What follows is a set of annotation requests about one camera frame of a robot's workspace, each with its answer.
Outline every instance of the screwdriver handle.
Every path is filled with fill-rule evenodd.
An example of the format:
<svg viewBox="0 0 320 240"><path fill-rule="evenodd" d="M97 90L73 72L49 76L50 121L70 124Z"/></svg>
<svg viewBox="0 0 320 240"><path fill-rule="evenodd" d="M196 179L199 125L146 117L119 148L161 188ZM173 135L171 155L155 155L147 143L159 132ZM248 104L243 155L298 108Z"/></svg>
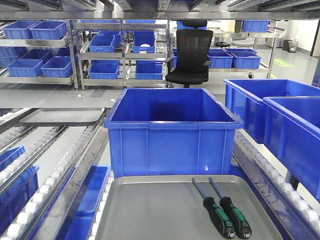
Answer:
<svg viewBox="0 0 320 240"><path fill-rule="evenodd" d="M231 198L224 196L220 200L220 206L229 216L235 226L235 232L241 239L248 239L252 230L243 213L232 203Z"/></svg>
<svg viewBox="0 0 320 240"><path fill-rule="evenodd" d="M208 211L211 222L224 238L231 239L236 235L235 226L226 213L215 203L213 197L206 197L203 200L203 206Z"/></svg>

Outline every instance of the black mesh chair back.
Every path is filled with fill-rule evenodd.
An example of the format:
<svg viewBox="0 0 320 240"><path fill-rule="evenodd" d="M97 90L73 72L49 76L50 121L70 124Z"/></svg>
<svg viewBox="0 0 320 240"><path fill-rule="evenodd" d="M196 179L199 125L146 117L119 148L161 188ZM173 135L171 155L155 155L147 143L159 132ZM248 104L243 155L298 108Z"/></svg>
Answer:
<svg viewBox="0 0 320 240"><path fill-rule="evenodd" d="M185 73L204 73L204 63L210 49L213 32L210 30L181 29L176 31L176 70Z"/></svg>

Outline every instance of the green floor marking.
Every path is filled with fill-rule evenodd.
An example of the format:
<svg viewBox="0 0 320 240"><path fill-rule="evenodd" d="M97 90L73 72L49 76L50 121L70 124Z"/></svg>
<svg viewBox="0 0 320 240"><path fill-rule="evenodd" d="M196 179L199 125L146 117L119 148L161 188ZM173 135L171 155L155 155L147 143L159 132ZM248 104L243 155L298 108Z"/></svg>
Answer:
<svg viewBox="0 0 320 240"><path fill-rule="evenodd" d="M282 59L275 59L274 62L283 68L294 68L295 67L292 64L290 64L287 61L284 61Z"/></svg>

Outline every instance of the screwdriver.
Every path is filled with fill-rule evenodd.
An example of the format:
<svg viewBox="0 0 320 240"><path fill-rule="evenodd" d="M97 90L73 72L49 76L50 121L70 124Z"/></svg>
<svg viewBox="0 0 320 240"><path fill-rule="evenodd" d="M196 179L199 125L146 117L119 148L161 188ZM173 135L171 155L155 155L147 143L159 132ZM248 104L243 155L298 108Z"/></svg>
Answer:
<svg viewBox="0 0 320 240"><path fill-rule="evenodd" d="M214 190L220 198L220 206L223 208L223 210L226 212L226 214L229 216L232 223L234 224L235 233L241 239L250 238L250 236L252 235L252 230L243 213L232 203L230 197L224 196L222 194L221 190L214 182L212 177L209 177L209 182L211 183L211 185L213 186Z"/></svg>
<svg viewBox="0 0 320 240"><path fill-rule="evenodd" d="M235 226L232 224L227 214L215 203L215 200L211 196L207 196L199 185L199 183L192 178L192 182L195 185L198 192L201 194L203 198L203 206L209 213L211 222L218 230L218 232L225 238L231 239L233 238L235 233Z"/></svg>

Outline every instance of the stainless steel tray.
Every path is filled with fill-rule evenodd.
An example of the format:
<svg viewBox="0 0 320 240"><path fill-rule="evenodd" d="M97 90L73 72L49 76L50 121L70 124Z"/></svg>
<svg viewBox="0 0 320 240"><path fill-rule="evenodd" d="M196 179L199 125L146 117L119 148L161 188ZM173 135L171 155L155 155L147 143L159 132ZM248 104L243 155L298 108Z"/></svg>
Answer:
<svg viewBox="0 0 320 240"><path fill-rule="evenodd" d="M104 111L103 107L41 108L20 123L25 126L89 126L100 120Z"/></svg>
<svg viewBox="0 0 320 240"><path fill-rule="evenodd" d="M216 202L208 177L243 212L252 228L250 240L281 240L277 228L248 184L233 175L129 176L116 179L102 213L100 240L223 240L211 223L194 177Z"/></svg>

